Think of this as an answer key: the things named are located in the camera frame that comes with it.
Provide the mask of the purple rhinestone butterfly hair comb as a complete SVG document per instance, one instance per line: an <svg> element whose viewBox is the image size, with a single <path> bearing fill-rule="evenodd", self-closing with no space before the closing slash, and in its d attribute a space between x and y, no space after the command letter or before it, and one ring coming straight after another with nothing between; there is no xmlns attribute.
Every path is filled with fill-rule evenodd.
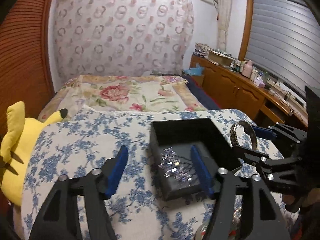
<svg viewBox="0 0 320 240"><path fill-rule="evenodd" d="M179 157L176 151L166 148L160 154L159 168L164 172L165 178L174 178L178 183L192 185L197 180L196 172L191 160Z"/></svg>

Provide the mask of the black jewelry box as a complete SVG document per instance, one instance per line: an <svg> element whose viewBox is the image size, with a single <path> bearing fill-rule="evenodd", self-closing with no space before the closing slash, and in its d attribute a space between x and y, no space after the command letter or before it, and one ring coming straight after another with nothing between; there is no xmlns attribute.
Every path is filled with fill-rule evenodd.
<svg viewBox="0 0 320 240"><path fill-rule="evenodd" d="M160 154L172 147L179 157L191 160L197 152L210 173L226 168L232 174L242 164L232 153L232 148L210 118L153 121L150 131L150 151L157 165L158 179L164 200L173 200L201 191L199 179L192 185L178 183L174 178L165 178L159 168Z"/></svg>

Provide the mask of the wooden sideboard cabinet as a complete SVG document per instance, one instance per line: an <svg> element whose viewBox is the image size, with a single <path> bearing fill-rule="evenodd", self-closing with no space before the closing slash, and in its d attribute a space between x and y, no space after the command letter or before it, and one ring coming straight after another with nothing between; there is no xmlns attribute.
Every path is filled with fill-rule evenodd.
<svg viewBox="0 0 320 240"><path fill-rule="evenodd" d="M279 92L271 95L268 90L255 86L249 78L193 55L190 66L197 64L204 67L202 89L221 109L238 109L262 127L278 122L307 130L308 117L281 102Z"/></svg>

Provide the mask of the pink thermos jug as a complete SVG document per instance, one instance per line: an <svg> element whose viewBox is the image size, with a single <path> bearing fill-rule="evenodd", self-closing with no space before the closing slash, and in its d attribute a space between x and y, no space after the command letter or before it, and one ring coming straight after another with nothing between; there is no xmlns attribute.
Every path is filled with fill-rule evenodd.
<svg viewBox="0 0 320 240"><path fill-rule="evenodd" d="M252 70L253 70L253 62L251 60L247 60L244 63L241 74L250 79L252 75Z"/></svg>

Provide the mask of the grey window blind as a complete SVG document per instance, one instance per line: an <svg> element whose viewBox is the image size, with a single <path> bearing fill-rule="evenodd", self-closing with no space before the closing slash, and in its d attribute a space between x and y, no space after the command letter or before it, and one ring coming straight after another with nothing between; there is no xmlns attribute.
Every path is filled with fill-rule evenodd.
<svg viewBox="0 0 320 240"><path fill-rule="evenodd" d="M302 0L253 0L245 55L297 92L319 88L319 24Z"/></svg>

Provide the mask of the yellow pikachu plush toy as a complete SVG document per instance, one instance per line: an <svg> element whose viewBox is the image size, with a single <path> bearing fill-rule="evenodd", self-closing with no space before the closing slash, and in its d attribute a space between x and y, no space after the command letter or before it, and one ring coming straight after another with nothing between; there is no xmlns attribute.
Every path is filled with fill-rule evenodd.
<svg viewBox="0 0 320 240"><path fill-rule="evenodd" d="M61 122L68 114L63 108L45 122L25 116L25 104L19 101L7 109L7 133L1 142L1 191L14 205L22 205L22 189L31 152L42 130Z"/></svg>

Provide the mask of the wooden louvered wardrobe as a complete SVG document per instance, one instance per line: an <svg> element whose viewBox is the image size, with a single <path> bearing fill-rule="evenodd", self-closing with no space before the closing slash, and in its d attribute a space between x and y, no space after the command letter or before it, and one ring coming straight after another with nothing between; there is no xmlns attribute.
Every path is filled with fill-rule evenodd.
<svg viewBox="0 0 320 240"><path fill-rule="evenodd" d="M25 103L36 118L54 96L48 57L48 20L52 0L17 0L1 24L1 135L7 108Z"/></svg>

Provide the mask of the cream side curtain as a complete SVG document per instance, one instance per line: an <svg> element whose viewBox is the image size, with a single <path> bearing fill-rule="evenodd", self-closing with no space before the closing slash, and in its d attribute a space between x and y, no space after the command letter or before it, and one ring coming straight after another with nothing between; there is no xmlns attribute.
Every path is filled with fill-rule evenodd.
<svg viewBox="0 0 320 240"><path fill-rule="evenodd" d="M218 0L218 40L219 50L226 51L227 35L231 18L232 0Z"/></svg>

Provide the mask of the pink circle patterned curtain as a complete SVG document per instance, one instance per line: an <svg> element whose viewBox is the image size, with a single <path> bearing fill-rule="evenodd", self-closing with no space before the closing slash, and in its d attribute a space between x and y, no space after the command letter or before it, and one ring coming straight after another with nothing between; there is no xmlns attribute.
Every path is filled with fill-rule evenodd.
<svg viewBox="0 0 320 240"><path fill-rule="evenodd" d="M190 0L56 0L59 77L179 74L194 31Z"/></svg>

